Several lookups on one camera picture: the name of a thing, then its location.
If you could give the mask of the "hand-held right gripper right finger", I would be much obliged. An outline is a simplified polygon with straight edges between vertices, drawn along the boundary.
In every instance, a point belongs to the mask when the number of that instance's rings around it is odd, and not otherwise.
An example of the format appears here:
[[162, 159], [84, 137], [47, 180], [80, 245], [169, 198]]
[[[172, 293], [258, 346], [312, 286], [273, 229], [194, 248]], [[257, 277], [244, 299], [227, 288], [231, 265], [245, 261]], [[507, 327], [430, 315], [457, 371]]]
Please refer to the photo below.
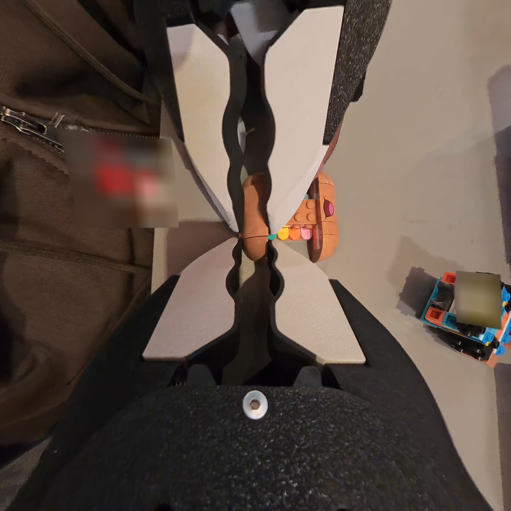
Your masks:
[[364, 364], [328, 276], [286, 244], [272, 244], [272, 254], [272, 349], [304, 363]]

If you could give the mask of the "brown toy brick shell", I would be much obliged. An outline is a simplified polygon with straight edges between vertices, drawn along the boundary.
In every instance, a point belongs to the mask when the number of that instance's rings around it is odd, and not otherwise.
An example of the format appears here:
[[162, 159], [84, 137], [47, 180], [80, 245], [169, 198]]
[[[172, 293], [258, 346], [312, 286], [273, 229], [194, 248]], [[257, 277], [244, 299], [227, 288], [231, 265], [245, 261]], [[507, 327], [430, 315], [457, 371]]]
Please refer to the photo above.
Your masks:
[[247, 257], [259, 261], [267, 253], [271, 240], [305, 241], [313, 263], [329, 258], [339, 243], [335, 186], [325, 173], [312, 181], [299, 207], [275, 234], [271, 234], [263, 212], [263, 200], [268, 198], [268, 180], [263, 174], [246, 178], [244, 191], [244, 231], [240, 237]]

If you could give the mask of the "person's brown hooded top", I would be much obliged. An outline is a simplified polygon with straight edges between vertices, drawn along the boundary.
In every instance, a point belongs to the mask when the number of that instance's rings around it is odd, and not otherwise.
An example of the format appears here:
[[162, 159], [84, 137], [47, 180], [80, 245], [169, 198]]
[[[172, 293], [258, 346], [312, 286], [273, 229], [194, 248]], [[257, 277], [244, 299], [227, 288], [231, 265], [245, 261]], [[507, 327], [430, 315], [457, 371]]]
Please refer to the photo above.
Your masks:
[[133, 1], [1, 1], [1, 447], [37, 442], [148, 291], [153, 231], [77, 219], [62, 134], [159, 136]]

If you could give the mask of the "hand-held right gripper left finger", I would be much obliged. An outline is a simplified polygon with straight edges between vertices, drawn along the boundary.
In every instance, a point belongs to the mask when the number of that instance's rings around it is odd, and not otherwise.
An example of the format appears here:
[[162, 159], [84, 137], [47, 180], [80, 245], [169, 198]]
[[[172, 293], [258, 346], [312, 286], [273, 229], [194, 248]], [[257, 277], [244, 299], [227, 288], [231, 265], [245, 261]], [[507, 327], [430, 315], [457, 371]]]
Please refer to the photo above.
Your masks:
[[230, 238], [182, 271], [144, 350], [145, 360], [184, 361], [231, 329], [235, 301], [227, 277], [238, 243]]

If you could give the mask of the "colourful toy brick model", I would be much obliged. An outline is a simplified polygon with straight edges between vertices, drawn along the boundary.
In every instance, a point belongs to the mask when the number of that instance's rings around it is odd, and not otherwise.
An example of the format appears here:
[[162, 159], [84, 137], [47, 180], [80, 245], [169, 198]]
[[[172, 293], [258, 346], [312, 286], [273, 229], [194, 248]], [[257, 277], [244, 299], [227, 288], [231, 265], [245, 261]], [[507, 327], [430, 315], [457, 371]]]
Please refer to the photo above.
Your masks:
[[484, 272], [445, 272], [420, 320], [457, 352], [494, 368], [510, 350], [510, 285]]

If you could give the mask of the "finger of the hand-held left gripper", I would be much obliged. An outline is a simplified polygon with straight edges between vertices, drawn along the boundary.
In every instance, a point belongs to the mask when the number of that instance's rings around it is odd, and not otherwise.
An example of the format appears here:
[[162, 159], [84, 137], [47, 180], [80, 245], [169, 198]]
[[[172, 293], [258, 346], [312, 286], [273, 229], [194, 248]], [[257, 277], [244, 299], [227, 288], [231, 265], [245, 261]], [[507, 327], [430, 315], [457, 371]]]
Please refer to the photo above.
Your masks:
[[261, 66], [275, 124], [268, 160], [270, 232], [293, 216], [326, 155], [324, 142], [342, 5], [290, 14], [284, 5], [244, 5], [244, 44]]
[[238, 124], [245, 101], [245, 51], [239, 42], [189, 23], [167, 28], [184, 146], [230, 229], [243, 228]]

